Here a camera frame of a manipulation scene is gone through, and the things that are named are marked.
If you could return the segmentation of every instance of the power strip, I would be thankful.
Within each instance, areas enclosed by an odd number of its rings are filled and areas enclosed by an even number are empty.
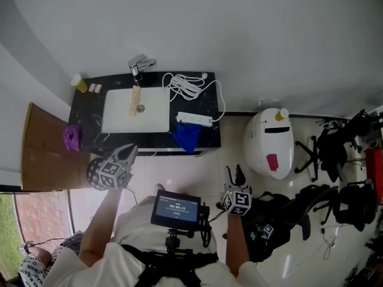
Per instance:
[[[200,124],[203,127],[211,127],[213,118],[210,116],[189,114],[188,112],[178,112],[177,122]]]

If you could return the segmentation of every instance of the white cable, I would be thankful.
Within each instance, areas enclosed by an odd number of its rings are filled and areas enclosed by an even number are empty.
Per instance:
[[[129,190],[133,194],[133,198],[134,198],[134,200],[136,201],[136,204],[137,204],[136,191],[132,187],[130,187],[130,186],[127,186],[126,189]]]
[[[165,86],[164,79],[165,79],[165,76],[167,75],[171,75],[172,78],[170,80],[169,85]],[[221,85],[221,82],[214,80],[214,81],[211,81],[204,89],[202,89],[201,86],[205,85],[205,79],[207,77],[208,75],[205,72],[202,73],[202,78],[187,77],[186,75],[182,75],[182,74],[173,75],[170,72],[168,72],[162,78],[162,87],[164,88],[166,87],[175,93],[174,97],[170,100],[170,102],[172,102],[175,99],[175,97],[177,97],[178,94],[180,94],[186,101],[191,101],[191,100],[197,99],[198,96],[211,84],[218,83],[218,85],[220,86],[220,96],[223,103],[223,112],[218,119],[212,121],[212,122],[217,122],[223,117],[223,115],[226,112],[226,104],[222,96],[222,85]],[[200,85],[192,84],[197,82],[202,82],[202,83]]]

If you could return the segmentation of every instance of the white toilet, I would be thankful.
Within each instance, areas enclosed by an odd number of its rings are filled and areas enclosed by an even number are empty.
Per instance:
[[[246,161],[254,171],[275,179],[285,178],[294,159],[288,110],[268,108],[255,115],[246,126],[243,147]]]

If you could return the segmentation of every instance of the drain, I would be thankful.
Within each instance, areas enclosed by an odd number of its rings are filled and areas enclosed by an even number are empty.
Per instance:
[[[143,112],[143,111],[145,111],[145,106],[142,105],[142,104],[138,105],[138,106],[137,106],[137,111],[138,111],[138,112]]]

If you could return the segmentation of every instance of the patterned fabric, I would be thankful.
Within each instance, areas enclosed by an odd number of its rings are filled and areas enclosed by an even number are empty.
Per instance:
[[[52,252],[52,259],[48,267],[45,267],[41,259],[34,255],[28,255],[20,266],[20,276],[26,287],[40,287],[44,279],[47,277],[52,265],[56,261],[63,247],[72,249],[77,255],[80,253],[81,240],[83,232],[77,231],[71,237],[65,239],[60,246]]]
[[[52,253],[52,260],[48,267],[45,267],[41,259],[33,255],[25,257],[20,266],[20,276],[26,287],[40,287],[44,279],[47,277],[51,266],[56,261],[57,256],[62,250],[62,246],[58,246]]]

